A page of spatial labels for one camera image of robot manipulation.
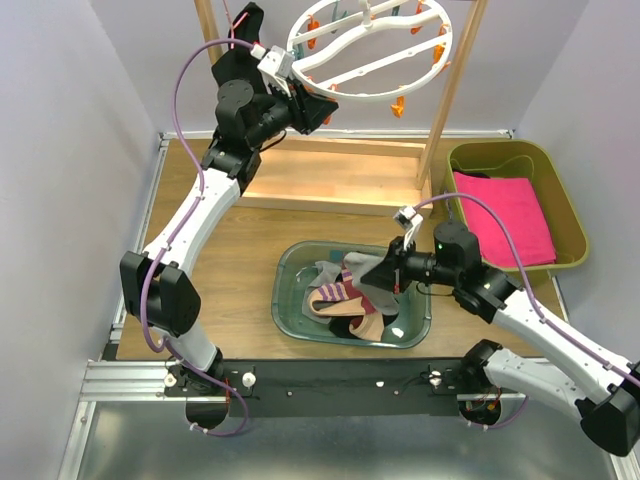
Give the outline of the beige purple striped sock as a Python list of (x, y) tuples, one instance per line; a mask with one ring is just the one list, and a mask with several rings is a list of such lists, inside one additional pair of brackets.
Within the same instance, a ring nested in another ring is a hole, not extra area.
[(307, 305), (318, 317), (366, 316), (376, 312), (369, 299), (351, 282), (321, 285), (310, 293)]

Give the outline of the white round clip hanger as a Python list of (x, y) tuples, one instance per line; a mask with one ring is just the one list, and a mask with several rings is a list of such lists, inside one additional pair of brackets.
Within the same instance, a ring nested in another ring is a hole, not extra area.
[(453, 22), (437, 1), (355, 1), (339, 15), (319, 1), (291, 27), (292, 74), (341, 101), (386, 102), (425, 87), (450, 65)]

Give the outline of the grey sock black stripes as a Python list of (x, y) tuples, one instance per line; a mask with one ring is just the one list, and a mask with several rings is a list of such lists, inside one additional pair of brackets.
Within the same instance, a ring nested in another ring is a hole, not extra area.
[(308, 300), (311, 293), (324, 284), (334, 283), (341, 275), (342, 267), (340, 264), (329, 261), (317, 261), (313, 266), (306, 267), (299, 275), (300, 281), (304, 281), (305, 289), (303, 294), (301, 311), (304, 316), (310, 320), (326, 325), (330, 322), (329, 317), (318, 316), (312, 312), (309, 307)]

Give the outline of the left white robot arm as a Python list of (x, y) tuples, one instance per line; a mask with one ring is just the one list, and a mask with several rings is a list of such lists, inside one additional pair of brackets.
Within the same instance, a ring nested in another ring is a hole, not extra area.
[(298, 80), (267, 93), (246, 80), (224, 83), (217, 93), (217, 128), (196, 163), (191, 190), (161, 233), (142, 252), (128, 251), (120, 261), (126, 311), (140, 321), (145, 336), (159, 333), (152, 348), (181, 359), (189, 368), (188, 384), (201, 395), (220, 387), (223, 356), (198, 320), (201, 298), (190, 279), (197, 258), (253, 180), (264, 143), (287, 128), (310, 134), (337, 108), (335, 100)]

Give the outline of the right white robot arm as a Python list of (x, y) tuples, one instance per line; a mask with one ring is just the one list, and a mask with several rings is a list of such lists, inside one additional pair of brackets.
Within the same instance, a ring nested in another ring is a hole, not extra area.
[(483, 340), (461, 361), (467, 389), (496, 386), (525, 394), (576, 420), (606, 452), (628, 455), (639, 441), (638, 364), (581, 334), (522, 281), (484, 263), (477, 237), (463, 223), (439, 224), (434, 246), (434, 252), (421, 253), (397, 237), (361, 281), (394, 293), (413, 282), (451, 287), (462, 309), (519, 336), (548, 361), (541, 365)]

